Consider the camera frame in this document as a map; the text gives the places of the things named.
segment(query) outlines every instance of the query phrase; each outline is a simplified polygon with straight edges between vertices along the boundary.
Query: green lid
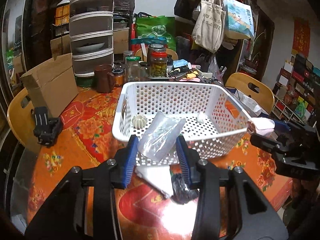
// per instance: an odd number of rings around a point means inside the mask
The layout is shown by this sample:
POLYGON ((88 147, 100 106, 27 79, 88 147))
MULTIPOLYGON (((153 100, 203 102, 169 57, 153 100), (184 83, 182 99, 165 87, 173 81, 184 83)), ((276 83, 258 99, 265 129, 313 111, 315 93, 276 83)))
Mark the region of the green lid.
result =
POLYGON ((139 61, 141 57, 126 57, 127 61, 139 61))

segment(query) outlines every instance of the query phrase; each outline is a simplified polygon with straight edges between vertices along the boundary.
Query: floral tablecloth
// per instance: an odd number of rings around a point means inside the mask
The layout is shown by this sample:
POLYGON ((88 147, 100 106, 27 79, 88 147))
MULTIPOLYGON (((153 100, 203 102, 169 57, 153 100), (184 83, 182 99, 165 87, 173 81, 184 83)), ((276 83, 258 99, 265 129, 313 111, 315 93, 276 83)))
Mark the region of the floral tablecloth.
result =
MULTIPOLYGON (((98 94, 79 88, 79 94, 61 114, 64 124, 57 144, 43 147, 37 159, 32 188, 28 199, 28 222, 31 221, 46 197, 69 169, 95 167, 112 158, 123 147, 112 136, 112 124, 121 88, 112 93, 98 94)), ((241 166, 278 210, 290 194, 291 179, 275 173, 270 154, 252 146, 245 135, 226 156, 212 162, 221 168, 241 166)), ((180 172, 179 165, 171 166, 180 172)), ((151 188, 136 175, 125 190, 116 190, 118 218, 124 240, 190 239, 196 215, 197 200, 180 205, 151 188)), ((223 202, 224 191, 221 190, 223 202)), ((93 191, 88 199, 88 233, 92 234, 93 191)), ((221 235, 225 225, 221 226, 221 235)))

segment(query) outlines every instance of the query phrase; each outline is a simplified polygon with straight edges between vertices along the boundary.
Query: blue plastic bag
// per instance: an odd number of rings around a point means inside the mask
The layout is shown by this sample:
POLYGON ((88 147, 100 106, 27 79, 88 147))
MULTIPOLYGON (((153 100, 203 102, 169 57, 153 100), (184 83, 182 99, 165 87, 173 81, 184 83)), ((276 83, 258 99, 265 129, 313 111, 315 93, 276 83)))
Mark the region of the blue plastic bag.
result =
POLYGON ((250 5, 236 0, 223 0, 226 9, 225 35, 230 39, 251 39, 254 36, 250 5))

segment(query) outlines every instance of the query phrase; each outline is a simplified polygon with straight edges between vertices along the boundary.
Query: mug handle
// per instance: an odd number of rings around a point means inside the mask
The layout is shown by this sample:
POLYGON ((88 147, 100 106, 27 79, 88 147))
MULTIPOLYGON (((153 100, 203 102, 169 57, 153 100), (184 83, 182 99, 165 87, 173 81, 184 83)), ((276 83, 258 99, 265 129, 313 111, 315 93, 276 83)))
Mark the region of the mug handle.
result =
POLYGON ((111 72, 107 74, 109 80, 110 92, 115 88, 116 78, 111 72))

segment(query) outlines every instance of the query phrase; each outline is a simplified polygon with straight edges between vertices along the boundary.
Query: red chinese banner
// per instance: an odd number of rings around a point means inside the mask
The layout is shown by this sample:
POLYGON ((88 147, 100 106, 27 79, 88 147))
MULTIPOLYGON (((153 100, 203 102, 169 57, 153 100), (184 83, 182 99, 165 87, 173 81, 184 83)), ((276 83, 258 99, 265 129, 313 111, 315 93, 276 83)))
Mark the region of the red chinese banner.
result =
POLYGON ((294 20, 294 35, 292 54, 302 53, 304 56, 309 56, 310 50, 310 27, 309 22, 301 18, 294 20))

